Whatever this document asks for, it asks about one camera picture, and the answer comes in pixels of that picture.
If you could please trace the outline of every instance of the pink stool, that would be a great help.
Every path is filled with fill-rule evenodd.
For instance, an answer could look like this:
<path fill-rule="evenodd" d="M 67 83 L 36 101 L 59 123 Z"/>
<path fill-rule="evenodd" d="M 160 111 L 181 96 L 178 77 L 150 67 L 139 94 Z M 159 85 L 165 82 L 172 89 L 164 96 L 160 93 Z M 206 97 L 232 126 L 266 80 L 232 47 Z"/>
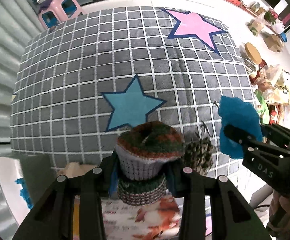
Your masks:
<path fill-rule="evenodd" d="M 46 29 L 83 15 L 84 11 L 76 0 L 53 0 L 46 10 L 42 10 L 39 21 Z"/>

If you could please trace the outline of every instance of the corrugated metal wall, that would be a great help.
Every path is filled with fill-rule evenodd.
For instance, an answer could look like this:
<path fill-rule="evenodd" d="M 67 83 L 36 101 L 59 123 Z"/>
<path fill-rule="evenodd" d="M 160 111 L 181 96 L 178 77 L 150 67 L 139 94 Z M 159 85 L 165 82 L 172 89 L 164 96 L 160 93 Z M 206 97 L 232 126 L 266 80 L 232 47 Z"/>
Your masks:
<path fill-rule="evenodd" d="M 9 155 L 11 96 L 20 59 L 30 39 L 43 31 L 27 0 L 0 0 L 0 156 Z M 0 189 L 0 236 L 12 239 L 18 225 Z"/>

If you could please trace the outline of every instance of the wooden lid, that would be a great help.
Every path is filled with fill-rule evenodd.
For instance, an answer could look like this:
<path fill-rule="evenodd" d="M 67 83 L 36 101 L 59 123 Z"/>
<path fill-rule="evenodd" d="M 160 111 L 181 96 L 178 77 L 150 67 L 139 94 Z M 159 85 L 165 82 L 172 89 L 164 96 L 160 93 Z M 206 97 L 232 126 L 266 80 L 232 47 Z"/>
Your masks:
<path fill-rule="evenodd" d="M 244 47 L 246 54 L 251 59 L 251 61 L 253 61 L 255 64 L 260 64 L 262 62 L 260 53 L 251 43 L 246 43 Z"/>

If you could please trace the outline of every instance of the silver bolt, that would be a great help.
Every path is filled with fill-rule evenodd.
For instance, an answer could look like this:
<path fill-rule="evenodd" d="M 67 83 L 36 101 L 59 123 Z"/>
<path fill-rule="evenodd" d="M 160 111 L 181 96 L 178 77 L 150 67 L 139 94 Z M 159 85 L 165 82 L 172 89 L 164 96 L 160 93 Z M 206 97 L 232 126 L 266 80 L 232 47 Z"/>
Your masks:
<path fill-rule="evenodd" d="M 220 180 L 220 182 L 227 182 L 228 181 L 228 178 L 224 175 L 219 176 L 218 179 Z"/>
<path fill-rule="evenodd" d="M 57 177 L 57 181 L 58 182 L 63 182 L 65 180 L 66 180 L 66 176 L 65 175 L 60 175 L 60 176 Z"/>
<path fill-rule="evenodd" d="M 184 173 L 187 173 L 187 174 L 190 174 L 190 173 L 193 172 L 193 170 L 192 170 L 190 167 L 185 167 L 185 168 L 183 169 L 183 172 L 184 172 Z"/>
<path fill-rule="evenodd" d="M 102 169 L 101 168 L 94 168 L 93 169 L 93 173 L 94 174 L 100 174 L 100 173 L 102 173 Z"/>

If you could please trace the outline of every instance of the star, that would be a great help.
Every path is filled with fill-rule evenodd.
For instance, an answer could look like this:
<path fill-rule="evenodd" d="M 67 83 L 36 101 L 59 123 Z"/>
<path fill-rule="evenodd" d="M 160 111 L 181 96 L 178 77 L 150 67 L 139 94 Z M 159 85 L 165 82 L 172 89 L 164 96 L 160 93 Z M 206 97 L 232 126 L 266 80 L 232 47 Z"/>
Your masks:
<path fill-rule="evenodd" d="M 176 12 L 173 10 L 166 10 L 161 8 L 162 11 L 168 13 L 175 20 L 177 20 L 174 28 L 168 35 L 168 39 L 174 38 L 198 38 L 202 43 L 220 55 L 216 48 L 213 35 L 226 33 L 227 31 L 207 22 L 201 15 L 193 12 Z"/>
<path fill-rule="evenodd" d="M 146 123 L 147 116 L 166 102 L 145 95 L 138 75 L 134 76 L 123 92 L 105 92 L 102 95 L 113 109 L 106 131 Z"/>

